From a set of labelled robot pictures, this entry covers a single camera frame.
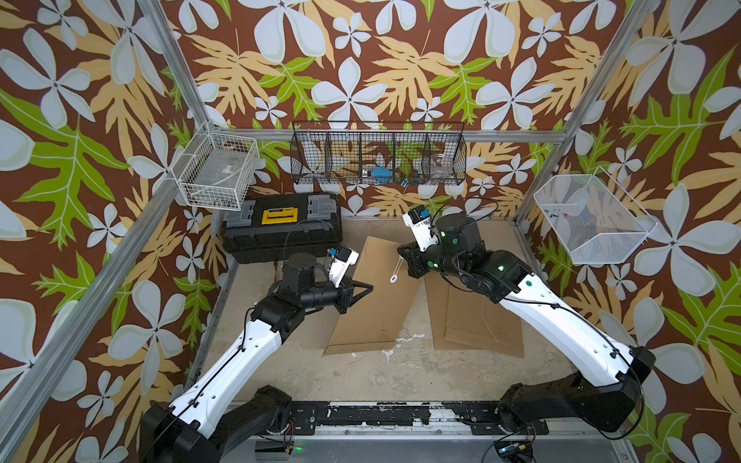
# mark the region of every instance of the cardboard sheet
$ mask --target cardboard sheet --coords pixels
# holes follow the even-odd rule
[[[436,350],[470,350],[478,347],[459,344],[445,339],[445,316],[448,312],[448,291],[451,286],[442,279],[439,273],[429,272],[425,275],[427,306],[430,309],[432,340]]]
[[[520,358],[525,356],[522,320],[518,316],[478,293],[466,293],[450,286],[445,340]]]
[[[399,261],[396,252],[401,243],[369,236],[360,253],[353,279],[373,285],[373,292],[339,317],[324,355],[388,350],[407,318],[421,279],[407,274],[407,263],[399,269],[399,279],[389,278]]]

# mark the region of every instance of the black toolbox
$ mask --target black toolbox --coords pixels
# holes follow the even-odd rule
[[[286,236],[286,257],[323,257],[342,241],[339,202],[335,195],[314,193],[251,199],[225,214],[221,232],[224,250],[240,264],[283,260]]]

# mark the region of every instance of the brown wall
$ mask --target brown wall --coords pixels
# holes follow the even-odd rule
[[[659,220],[638,251],[620,265],[575,266],[537,209],[525,224],[564,300],[657,356],[631,437],[646,462],[736,462],[741,453],[739,8],[663,3],[582,127],[588,152],[573,148],[560,162],[562,172],[608,168]]]
[[[603,3],[601,13],[595,11],[596,4],[591,2],[521,0],[498,4],[488,14],[501,24],[497,22],[490,32],[485,11],[472,2],[459,0],[310,0],[295,3],[289,11],[267,6],[273,5],[269,2],[263,8],[249,7],[257,2],[246,0],[219,4],[209,1],[210,6],[200,10],[180,1],[165,2],[163,6],[176,32],[182,34],[179,44],[190,71],[219,124],[272,129],[306,119],[331,121],[335,119],[333,113],[343,106],[343,97],[339,95],[342,74],[346,81],[357,82],[352,94],[364,92],[357,102],[363,106],[361,113],[351,109],[346,116],[349,119],[377,118],[385,126],[393,121],[416,120],[417,116],[424,121],[421,114],[415,116],[422,112],[422,107],[418,107],[421,98],[427,107],[437,104],[433,111],[439,112],[430,113],[436,122],[434,127],[442,121],[463,121],[467,129],[479,129],[484,117],[502,106],[499,102],[477,104],[479,90],[488,83],[501,82],[511,93],[515,75],[515,84],[522,87],[522,92],[535,87],[535,93],[542,93],[533,96],[531,92],[531,98],[525,97],[529,102],[522,103],[522,110],[526,113],[524,108],[529,107],[534,116],[532,125],[526,118],[521,119],[522,126],[550,130],[562,125],[578,101],[622,20],[625,5],[621,1]],[[354,24],[355,14],[361,21],[351,41],[356,41],[358,53],[352,44],[342,43],[342,37],[348,36],[342,32],[345,24]],[[263,27],[275,24],[272,21],[281,15],[283,34],[278,27]],[[285,15],[293,18],[291,21],[303,21],[298,36]],[[386,18],[391,18],[390,29]],[[465,18],[480,21],[474,26]],[[547,37],[552,41],[544,40],[547,47],[539,54],[539,45],[531,43],[536,39],[530,38],[539,34],[534,30],[542,30],[538,21],[545,27],[551,18],[552,30]],[[467,55],[465,46],[445,46],[446,37],[452,41],[465,36],[461,31],[473,31]],[[487,40],[492,44],[489,51]],[[285,45],[282,56],[277,44]],[[508,44],[509,51],[502,50]],[[486,101],[494,100],[493,85],[485,92],[489,95]],[[329,102],[335,101],[335,96],[339,98],[337,102]],[[276,110],[272,112],[275,120],[266,112],[270,99],[274,99],[270,107]],[[501,123],[485,128],[520,127],[509,110]],[[283,169],[290,166],[285,157],[287,143],[270,143],[269,148],[273,149],[266,150],[264,146],[261,150],[265,167],[257,173],[252,194],[312,189],[311,185],[294,185]],[[491,201],[467,202],[468,197],[481,193],[499,201],[498,216],[510,216],[548,149],[468,144],[468,171],[465,182],[458,187],[441,186],[435,190],[415,185],[356,188],[324,184],[322,188],[338,193],[349,214],[399,216],[415,204],[427,204],[433,209],[448,204],[473,212],[491,207]],[[389,164],[390,159],[380,162]],[[513,169],[520,173],[508,176]],[[476,181],[485,181],[489,188],[476,189]]]
[[[173,82],[141,13],[133,3],[120,12],[113,2],[122,17],[111,19],[100,10],[106,3],[75,1],[60,20],[56,8],[63,1],[0,1],[3,397],[148,203],[164,170],[157,164],[169,165],[193,132],[168,94]],[[73,29],[63,30],[60,21]],[[129,40],[122,37],[129,24],[138,24],[143,54],[112,59],[114,44]],[[67,88],[60,90],[61,109],[48,88],[54,72]],[[194,268],[192,283],[190,261],[180,257],[187,240],[192,248],[204,245],[195,249],[204,269]],[[108,450],[106,462],[134,460],[139,418],[185,382],[225,271],[210,212],[173,204],[14,461],[97,462]],[[173,336],[152,337],[153,323]]]

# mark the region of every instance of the wire basket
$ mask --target wire basket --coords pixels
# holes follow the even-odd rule
[[[598,176],[601,173],[609,184]],[[621,198],[612,193],[612,185]],[[594,174],[553,176],[535,193],[535,202],[574,264],[623,263],[657,226],[602,168]]]
[[[257,141],[244,136],[208,133],[194,147],[178,177],[189,206],[240,210],[253,181],[259,154]]]
[[[454,123],[460,130],[450,129],[452,124],[439,125],[446,130],[422,123],[385,124],[399,129],[333,130],[327,122],[296,123],[290,143],[293,181],[458,185],[465,179],[462,123]]]

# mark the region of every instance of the white wire basket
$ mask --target white wire basket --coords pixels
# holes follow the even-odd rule
[[[208,133],[185,155],[192,157],[178,177],[178,186],[187,205],[223,210],[242,208],[259,157],[257,140]]]
[[[606,184],[598,174],[605,174]],[[612,193],[615,188],[620,197]],[[604,169],[553,176],[535,202],[574,264],[621,264],[657,226],[643,206]]]

